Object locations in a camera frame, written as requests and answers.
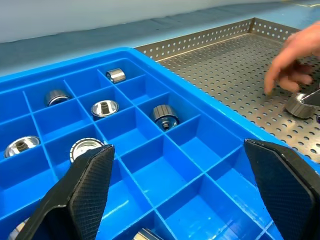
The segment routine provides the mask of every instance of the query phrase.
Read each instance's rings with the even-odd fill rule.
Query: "shiny metal component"
[[[134,237],[133,240],[163,240],[161,237],[154,234],[148,228],[142,228]]]
[[[126,75],[120,68],[107,71],[105,76],[114,84],[117,84],[126,80]]]
[[[21,230],[24,228],[26,225],[26,222],[28,221],[29,218],[21,222],[16,228],[9,234],[9,237],[7,240],[15,240],[18,236],[18,234],[21,232]]]
[[[37,136],[24,136],[10,143],[4,150],[4,157],[9,158],[40,144]]]
[[[47,107],[50,107],[63,103],[69,99],[71,99],[71,96],[69,96],[65,91],[54,89],[45,95],[45,104]]]
[[[311,93],[293,93],[292,96],[289,98],[288,102],[285,105],[285,109],[292,114],[301,119],[308,119],[310,118],[315,110],[320,105],[320,98],[317,99],[317,92],[320,92],[320,89]]]
[[[252,18],[136,49],[320,163],[320,126],[316,121],[320,110],[308,119],[299,119],[284,111],[289,92],[277,86],[271,96],[264,94],[264,76],[272,59],[297,31]],[[319,80],[319,60],[310,57],[304,62],[314,66],[312,78]],[[302,86],[303,93],[316,89],[317,81]]]
[[[95,138],[82,138],[79,141],[75,142],[70,150],[70,162],[73,163],[77,157],[84,154],[88,150],[96,149],[104,144]]]
[[[116,112],[118,112],[118,110],[118,103],[112,100],[99,101],[91,107],[91,113],[95,120],[115,114]]]
[[[151,118],[163,131],[168,131],[179,124],[175,110],[165,104],[156,106],[152,110]]]

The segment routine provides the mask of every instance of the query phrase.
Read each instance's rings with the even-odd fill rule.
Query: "gray floor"
[[[0,44],[0,76],[116,47],[137,47],[253,17],[302,29],[320,20],[319,0],[216,7],[164,18]]]

